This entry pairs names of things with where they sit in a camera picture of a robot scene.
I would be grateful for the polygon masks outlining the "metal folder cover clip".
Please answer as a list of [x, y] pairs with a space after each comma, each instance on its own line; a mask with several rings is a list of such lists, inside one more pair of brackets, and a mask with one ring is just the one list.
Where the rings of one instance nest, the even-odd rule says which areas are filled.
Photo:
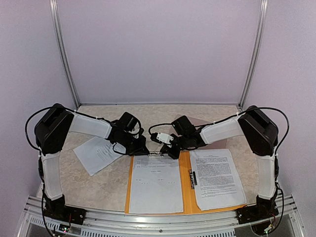
[[163, 153], [158, 152], [158, 151], [152, 151], [152, 152], [149, 152], [148, 156], [149, 157], [158, 157], [158, 156], [163, 156]]

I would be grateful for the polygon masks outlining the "metal folder spine clip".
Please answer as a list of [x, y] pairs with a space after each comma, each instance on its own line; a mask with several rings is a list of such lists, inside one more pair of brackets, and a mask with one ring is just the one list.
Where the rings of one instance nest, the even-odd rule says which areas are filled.
[[190, 175], [191, 189], [194, 190], [195, 187], [198, 185], [196, 172], [195, 172], [195, 171], [192, 171], [192, 170], [190, 169], [190, 170], [189, 170], [189, 175]]

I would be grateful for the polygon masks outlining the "white sheet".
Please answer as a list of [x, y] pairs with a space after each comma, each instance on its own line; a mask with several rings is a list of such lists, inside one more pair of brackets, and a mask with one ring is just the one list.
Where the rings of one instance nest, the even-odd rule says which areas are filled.
[[179, 160], [167, 155], [134, 157], [126, 197], [129, 214], [184, 212]]

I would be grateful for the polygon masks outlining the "orange file folder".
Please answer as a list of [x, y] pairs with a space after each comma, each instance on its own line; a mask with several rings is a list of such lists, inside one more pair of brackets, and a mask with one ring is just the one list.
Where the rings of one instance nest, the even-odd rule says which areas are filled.
[[176, 214], [204, 214], [204, 213], [215, 213], [223, 211], [236, 210], [246, 206], [246, 203], [241, 205], [229, 205], [223, 208], [211, 208], [210, 210], [201, 210], [196, 201], [196, 194], [194, 191], [194, 182], [191, 175], [191, 161], [189, 152], [181, 152], [179, 161], [179, 174], [181, 177], [181, 189], [182, 189], [182, 200], [183, 200], [183, 211], [172, 212], [172, 213], [146, 213], [146, 215], [176, 215]]

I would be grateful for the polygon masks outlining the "stack of printed papers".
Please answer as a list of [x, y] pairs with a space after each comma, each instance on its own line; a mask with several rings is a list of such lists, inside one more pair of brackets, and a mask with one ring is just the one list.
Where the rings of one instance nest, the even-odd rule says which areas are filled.
[[196, 172], [197, 205], [201, 210], [246, 203], [245, 192], [228, 149], [190, 151], [191, 170]]

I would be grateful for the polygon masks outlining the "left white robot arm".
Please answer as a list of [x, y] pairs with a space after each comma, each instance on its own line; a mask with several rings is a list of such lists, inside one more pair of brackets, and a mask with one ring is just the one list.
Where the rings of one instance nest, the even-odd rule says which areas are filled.
[[61, 104], [45, 108], [45, 115], [34, 128], [39, 151], [39, 175], [43, 183], [46, 208], [63, 220], [69, 215], [62, 192], [59, 159], [69, 133], [90, 135], [119, 144], [126, 156], [144, 156], [150, 152], [146, 147], [144, 129], [139, 119], [125, 112], [114, 121], [75, 112]]

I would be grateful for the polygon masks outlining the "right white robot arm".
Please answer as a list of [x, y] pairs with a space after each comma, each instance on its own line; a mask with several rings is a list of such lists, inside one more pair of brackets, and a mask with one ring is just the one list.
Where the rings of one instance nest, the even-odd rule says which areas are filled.
[[258, 107], [251, 106], [244, 113], [200, 127], [195, 127], [186, 116], [171, 125], [175, 134], [159, 132], [151, 139], [162, 143], [160, 152], [173, 159], [178, 159], [182, 151], [189, 151], [196, 203], [201, 211], [246, 204], [231, 152], [204, 149], [209, 144], [237, 136], [246, 138], [258, 163], [259, 192], [252, 214], [263, 219], [274, 209], [278, 127]]

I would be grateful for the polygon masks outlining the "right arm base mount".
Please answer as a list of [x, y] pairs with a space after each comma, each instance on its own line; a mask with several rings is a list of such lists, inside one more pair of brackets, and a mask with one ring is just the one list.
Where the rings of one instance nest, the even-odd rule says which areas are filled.
[[273, 216], [277, 216], [279, 211], [276, 207], [267, 209], [265, 206], [245, 206], [236, 210], [239, 224], [246, 224], [264, 220]]

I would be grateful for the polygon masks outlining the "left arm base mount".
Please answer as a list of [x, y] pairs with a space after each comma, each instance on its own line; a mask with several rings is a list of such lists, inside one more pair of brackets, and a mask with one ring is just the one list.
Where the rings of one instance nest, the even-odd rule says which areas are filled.
[[83, 225], [86, 210], [66, 205], [46, 205], [43, 213], [45, 217], [71, 224]]

